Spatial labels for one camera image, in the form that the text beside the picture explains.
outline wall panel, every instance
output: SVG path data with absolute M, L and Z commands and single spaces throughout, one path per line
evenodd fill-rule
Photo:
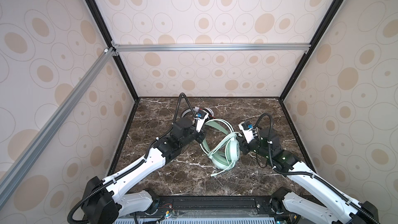
M 107 174 L 132 105 L 115 63 L 107 62 L 0 211 L 0 223 L 66 223 L 87 181 Z
M 398 222 L 398 0 L 346 0 L 285 100 L 319 174 Z
M 0 0 L 0 178 L 104 50 L 84 0 Z
M 121 52 L 139 96 L 278 97 L 303 50 Z
M 120 44 L 309 42 L 332 0 L 96 0 Z

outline brown marble tabletop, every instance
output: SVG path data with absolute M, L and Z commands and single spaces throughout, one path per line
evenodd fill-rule
M 279 102 L 266 98 L 189 98 L 192 107 L 210 107 L 216 118 L 231 123 L 234 131 L 240 131 L 238 124 L 250 120 L 252 124 L 264 113 L 272 114 L 274 128 L 279 135 L 281 146 L 293 152 L 304 161 L 298 144 Z M 164 133 L 170 126 L 177 104 L 177 98 L 142 98 L 133 119 L 129 134 L 117 163 L 116 171 L 141 157 L 147 145 L 157 136 Z M 187 104 L 184 99 L 179 115 Z M 260 125 L 266 127 L 267 118 Z M 214 148 L 225 134 L 207 128 L 206 140 L 210 149 Z M 259 157 L 262 166 L 265 159 Z M 305 190 L 287 177 L 276 174 L 269 166 L 260 168 L 253 153 L 241 154 L 235 167 L 216 177 L 210 175 L 220 171 L 211 160 L 204 155 L 197 142 L 185 147 L 174 161 L 152 172 L 137 183 L 129 193 L 139 192 L 145 188 L 153 189 L 158 195 L 271 195 L 279 187 L 284 186 L 297 194 Z

